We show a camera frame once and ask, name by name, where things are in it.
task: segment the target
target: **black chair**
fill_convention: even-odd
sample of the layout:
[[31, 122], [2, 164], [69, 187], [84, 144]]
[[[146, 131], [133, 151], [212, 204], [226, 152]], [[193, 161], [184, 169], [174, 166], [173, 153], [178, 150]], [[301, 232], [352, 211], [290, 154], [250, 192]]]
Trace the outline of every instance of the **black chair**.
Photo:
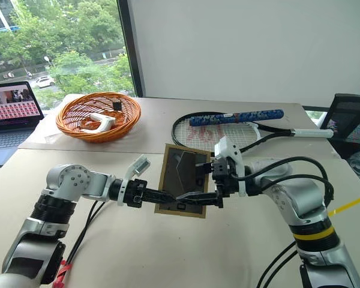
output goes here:
[[329, 140], [343, 159], [360, 151], [360, 95], [335, 94], [320, 129], [331, 129]]

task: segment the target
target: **orange wicker basket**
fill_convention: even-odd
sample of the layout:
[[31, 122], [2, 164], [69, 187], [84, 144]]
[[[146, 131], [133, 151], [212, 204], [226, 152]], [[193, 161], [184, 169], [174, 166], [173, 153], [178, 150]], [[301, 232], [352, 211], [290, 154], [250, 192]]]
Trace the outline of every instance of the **orange wicker basket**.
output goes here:
[[[113, 103], [121, 102], [122, 109], [114, 111]], [[91, 113], [100, 113], [116, 118], [116, 125], [109, 131], [84, 133], [80, 129], [94, 130], [99, 122], [90, 119]], [[58, 128], [66, 135], [89, 142], [106, 142], [126, 135], [141, 116], [141, 108], [136, 100], [114, 92], [96, 92], [68, 103], [56, 118]]]

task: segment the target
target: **table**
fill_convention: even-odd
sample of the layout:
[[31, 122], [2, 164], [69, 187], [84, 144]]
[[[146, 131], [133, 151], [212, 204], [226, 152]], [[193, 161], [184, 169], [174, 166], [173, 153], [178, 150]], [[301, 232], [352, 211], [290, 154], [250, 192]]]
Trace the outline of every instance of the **table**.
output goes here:
[[[68, 95], [75, 98], [80, 95]], [[59, 133], [50, 136], [45, 143], [46, 131], [57, 131], [55, 117], [57, 112], [48, 115], [39, 124], [33, 135], [21, 148], [55, 149], [71, 151], [106, 151], [106, 152], [164, 152], [165, 143], [173, 143], [171, 138], [172, 124], [179, 117], [200, 111], [216, 112], [249, 112], [258, 110], [283, 109], [284, 118], [278, 120], [259, 121], [266, 125], [280, 128], [317, 128], [307, 116], [300, 104], [287, 103], [246, 103], [203, 100], [176, 100], [162, 98], [135, 98], [142, 107], [142, 116], [133, 129], [122, 139], [106, 143], [88, 143]], [[275, 139], [266, 142], [246, 155], [260, 157], [309, 156], [317, 159], [339, 158], [336, 151], [326, 139]]]
[[[122, 176], [140, 154], [19, 149], [0, 170], [0, 269], [24, 219], [56, 164], [82, 164]], [[151, 167], [140, 177], [157, 188], [162, 154], [147, 154]], [[245, 157], [245, 162], [259, 159]], [[360, 181], [344, 160], [320, 161], [335, 187], [334, 209], [360, 197]], [[309, 163], [293, 163], [296, 173], [315, 173]], [[81, 199], [63, 238], [69, 253], [92, 201]], [[293, 238], [277, 207], [266, 196], [224, 200], [224, 209], [208, 207], [206, 219], [154, 214], [115, 202], [88, 230], [67, 277], [67, 287], [240, 287], [253, 288], [270, 261]], [[360, 204], [332, 218], [360, 274]], [[294, 258], [271, 287], [302, 287]]]

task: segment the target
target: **white wall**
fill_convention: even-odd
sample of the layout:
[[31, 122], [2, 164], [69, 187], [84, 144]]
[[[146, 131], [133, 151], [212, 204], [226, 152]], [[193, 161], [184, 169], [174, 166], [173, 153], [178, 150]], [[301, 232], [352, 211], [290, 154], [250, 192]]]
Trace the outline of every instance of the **white wall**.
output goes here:
[[145, 96], [297, 102], [360, 94], [360, 0], [130, 0]]

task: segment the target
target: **laptop screen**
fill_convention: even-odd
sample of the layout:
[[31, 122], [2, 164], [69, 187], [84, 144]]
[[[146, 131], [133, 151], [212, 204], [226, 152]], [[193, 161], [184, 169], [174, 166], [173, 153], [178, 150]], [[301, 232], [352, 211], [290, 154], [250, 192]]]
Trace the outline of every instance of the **laptop screen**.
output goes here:
[[0, 130], [34, 127], [43, 113], [27, 82], [0, 84]]

